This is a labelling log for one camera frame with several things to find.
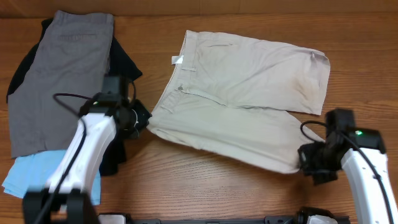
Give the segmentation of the beige khaki shorts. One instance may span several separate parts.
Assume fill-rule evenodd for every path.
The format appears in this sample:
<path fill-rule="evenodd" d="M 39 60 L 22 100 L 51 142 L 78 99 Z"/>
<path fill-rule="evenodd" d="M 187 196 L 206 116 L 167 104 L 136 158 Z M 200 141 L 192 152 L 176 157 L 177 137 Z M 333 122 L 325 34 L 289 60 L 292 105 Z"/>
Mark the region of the beige khaki shorts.
<path fill-rule="evenodd" d="M 320 115 L 330 61 L 315 49 L 221 32 L 187 31 L 149 131 L 198 150 L 292 174 L 318 139 L 294 113 Z"/>

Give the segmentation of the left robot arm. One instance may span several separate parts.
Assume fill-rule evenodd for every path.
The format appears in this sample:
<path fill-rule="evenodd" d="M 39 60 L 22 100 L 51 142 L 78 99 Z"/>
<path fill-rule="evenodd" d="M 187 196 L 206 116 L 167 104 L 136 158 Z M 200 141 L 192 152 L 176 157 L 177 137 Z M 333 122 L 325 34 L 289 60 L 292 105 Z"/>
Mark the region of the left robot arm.
<path fill-rule="evenodd" d="M 137 139 L 152 116 L 146 107 L 130 94 L 135 90 L 132 80 L 105 77 L 102 90 L 85 98 L 85 104 L 74 110 L 61 100 L 63 93 L 53 99 L 78 118 L 76 133 L 56 171 L 45 187 L 28 191 L 22 201 L 25 223 L 55 223 L 53 212 L 65 209 L 59 223 L 131 223 L 123 213 L 97 214 L 91 202 L 91 189 L 105 152 L 114 143 Z"/>

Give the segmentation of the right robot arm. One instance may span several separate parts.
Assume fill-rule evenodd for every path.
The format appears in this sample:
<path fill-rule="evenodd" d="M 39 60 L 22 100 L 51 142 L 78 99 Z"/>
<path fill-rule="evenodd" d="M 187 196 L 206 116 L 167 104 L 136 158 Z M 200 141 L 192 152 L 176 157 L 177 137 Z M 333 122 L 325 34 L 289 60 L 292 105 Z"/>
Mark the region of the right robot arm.
<path fill-rule="evenodd" d="M 345 172 L 359 223 L 397 223 L 397 204 L 389 180 L 386 147 L 378 130 L 356 127 L 351 110 L 327 112 L 325 141 L 312 139 L 298 149 L 300 168 L 315 185 Z"/>

